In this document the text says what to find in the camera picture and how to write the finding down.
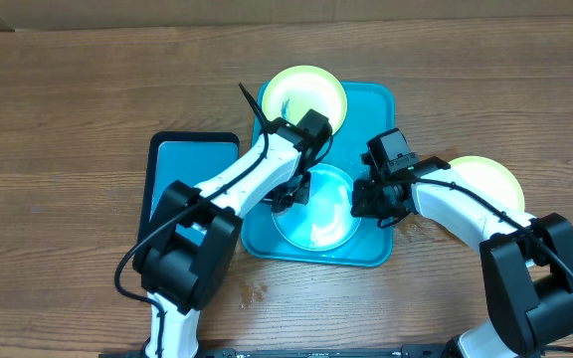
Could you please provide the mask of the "light blue plate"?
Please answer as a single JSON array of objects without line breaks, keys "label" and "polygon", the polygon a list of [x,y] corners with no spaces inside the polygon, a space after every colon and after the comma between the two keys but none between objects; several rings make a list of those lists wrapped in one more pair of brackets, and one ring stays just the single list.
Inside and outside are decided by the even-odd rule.
[{"label": "light blue plate", "polygon": [[292,245],[322,252],[340,247],[357,231],[359,218],[350,214],[352,179],[328,164],[310,170],[308,202],[273,214],[278,231]]}]

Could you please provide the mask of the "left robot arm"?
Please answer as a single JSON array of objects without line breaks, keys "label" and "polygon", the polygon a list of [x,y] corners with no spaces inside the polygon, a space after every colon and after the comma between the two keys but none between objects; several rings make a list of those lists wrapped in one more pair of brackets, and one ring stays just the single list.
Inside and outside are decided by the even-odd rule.
[{"label": "left robot arm", "polygon": [[222,284],[244,217],[259,203],[276,212],[306,204],[309,170],[327,153],[332,132],[315,111],[297,124],[262,120],[256,146],[223,172],[164,189],[147,231],[124,257],[153,309],[145,356],[196,355],[199,313]]}]

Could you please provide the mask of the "yellow-green plate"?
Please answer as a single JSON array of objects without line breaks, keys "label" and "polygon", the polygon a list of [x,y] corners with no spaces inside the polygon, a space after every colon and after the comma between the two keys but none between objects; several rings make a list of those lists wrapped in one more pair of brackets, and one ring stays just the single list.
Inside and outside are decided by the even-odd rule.
[{"label": "yellow-green plate", "polygon": [[453,169],[470,184],[497,202],[525,211],[522,188],[516,177],[502,164],[481,156],[463,156],[450,161]]},{"label": "yellow-green plate", "polygon": [[335,134],[346,117],[347,95],[340,81],[316,66],[294,66],[276,74],[260,96],[269,120],[281,117],[298,124],[313,109],[324,115]]}]

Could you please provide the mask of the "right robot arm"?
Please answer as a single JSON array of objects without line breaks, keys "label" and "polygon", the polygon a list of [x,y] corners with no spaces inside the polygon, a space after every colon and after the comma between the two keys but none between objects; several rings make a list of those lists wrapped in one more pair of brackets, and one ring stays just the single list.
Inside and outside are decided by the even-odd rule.
[{"label": "right robot arm", "polygon": [[362,156],[351,214],[382,227],[411,214],[430,219],[480,258],[488,320],[447,345],[448,357],[534,357],[573,352],[573,226],[561,215],[514,210],[446,161],[414,154]]}]

